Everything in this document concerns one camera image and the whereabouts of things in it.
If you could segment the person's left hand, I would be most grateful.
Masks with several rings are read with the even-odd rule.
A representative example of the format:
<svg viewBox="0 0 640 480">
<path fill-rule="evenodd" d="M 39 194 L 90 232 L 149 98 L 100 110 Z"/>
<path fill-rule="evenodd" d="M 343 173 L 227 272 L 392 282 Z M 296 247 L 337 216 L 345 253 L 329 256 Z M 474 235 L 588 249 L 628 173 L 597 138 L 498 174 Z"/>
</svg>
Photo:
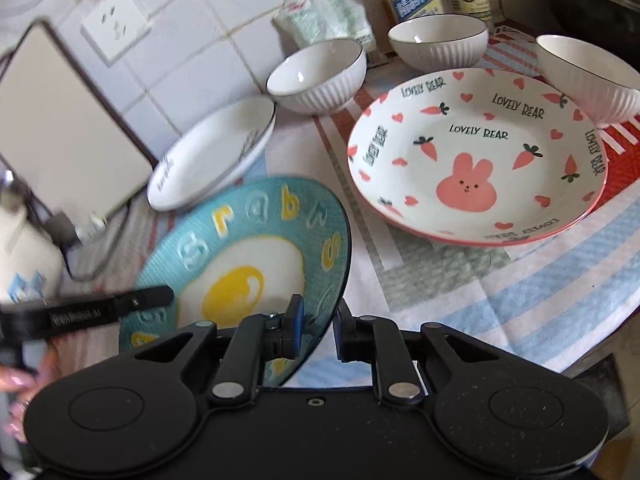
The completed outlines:
<svg viewBox="0 0 640 480">
<path fill-rule="evenodd" d="M 6 432 L 18 442 L 27 442 L 24 431 L 24 415 L 30 402 L 41 389 L 60 377 L 60 357 L 53 344 L 48 344 L 35 373 L 25 372 L 18 368 L 1 367 L 1 391 L 15 394 L 15 399 L 9 406 Z"/>
</svg>

